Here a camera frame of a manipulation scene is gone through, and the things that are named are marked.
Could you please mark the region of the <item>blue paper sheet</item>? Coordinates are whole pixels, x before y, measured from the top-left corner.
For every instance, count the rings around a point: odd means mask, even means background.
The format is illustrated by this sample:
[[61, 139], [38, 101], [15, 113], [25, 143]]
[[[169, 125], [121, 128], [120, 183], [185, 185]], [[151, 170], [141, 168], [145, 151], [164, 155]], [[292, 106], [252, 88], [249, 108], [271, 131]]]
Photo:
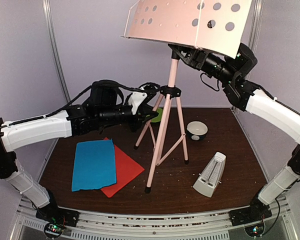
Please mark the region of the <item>blue paper sheet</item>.
[[71, 191], [99, 190], [117, 183], [115, 147], [112, 140], [76, 145]]

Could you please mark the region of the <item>pink music stand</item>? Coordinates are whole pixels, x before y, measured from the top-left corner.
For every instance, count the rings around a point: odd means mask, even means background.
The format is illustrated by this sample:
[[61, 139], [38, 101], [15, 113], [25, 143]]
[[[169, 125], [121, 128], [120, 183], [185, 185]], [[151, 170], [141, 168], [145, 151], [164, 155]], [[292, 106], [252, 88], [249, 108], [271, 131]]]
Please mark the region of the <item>pink music stand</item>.
[[[128, 12], [123, 36], [206, 50], [235, 58], [239, 49], [252, 2], [250, 0], [139, 0]], [[164, 102], [158, 134], [153, 136], [153, 156], [145, 192], [150, 193], [156, 166], [182, 144], [184, 161], [189, 162], [181, 97], [176, 93], [180, 57], [173, 50], [167, 86], [153, 107]], [[180, 138], [162, 154], [171, 112], [176, 101]]]

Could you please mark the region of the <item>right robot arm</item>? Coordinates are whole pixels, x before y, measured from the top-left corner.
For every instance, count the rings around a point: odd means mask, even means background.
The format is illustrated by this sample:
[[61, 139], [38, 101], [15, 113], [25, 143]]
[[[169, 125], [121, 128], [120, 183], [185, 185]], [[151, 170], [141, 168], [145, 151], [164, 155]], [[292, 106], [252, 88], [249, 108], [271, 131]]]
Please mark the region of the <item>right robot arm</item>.
[[168, 46], [184, 64], [220, 81], [231, 105], [268, 121], [297, 143], [286, 166], [256, 193], [249, 206], [229, 212], [233, 226], [271, 217], [270, 204], [300, 181], [300, 113], [278, 101], [261, 85], [246, 79], [258, 63], [247, 45], [241, 43], [234, 57], [224, 59], [208, 50], [176, 44]]

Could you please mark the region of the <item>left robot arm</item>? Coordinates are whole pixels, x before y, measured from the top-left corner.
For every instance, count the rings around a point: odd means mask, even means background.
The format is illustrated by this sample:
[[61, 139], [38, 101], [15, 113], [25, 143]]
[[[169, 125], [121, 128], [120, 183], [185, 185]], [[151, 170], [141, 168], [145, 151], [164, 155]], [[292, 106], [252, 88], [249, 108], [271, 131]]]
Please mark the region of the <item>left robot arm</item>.
[[138, 130], [143, 123], [157, 116], [149, 101], [161, 88], [147, 82], [138, 88], [130, 88], [128, 96], [123, 95], [125, 89], [123, 84], [103, 79], [85, 89], [89, 97], [82, 104], [71, 100], [49, 114], [17, 121], [0, 118], [0, 179], [31, 201], [37, 218], [60, 228], [75, 227], [79, 212], [58, 207], [53, 193], [21, 166], [16, 149], [46, 140], [103, 131], [121, 124], [127, 124], [131, 131]]

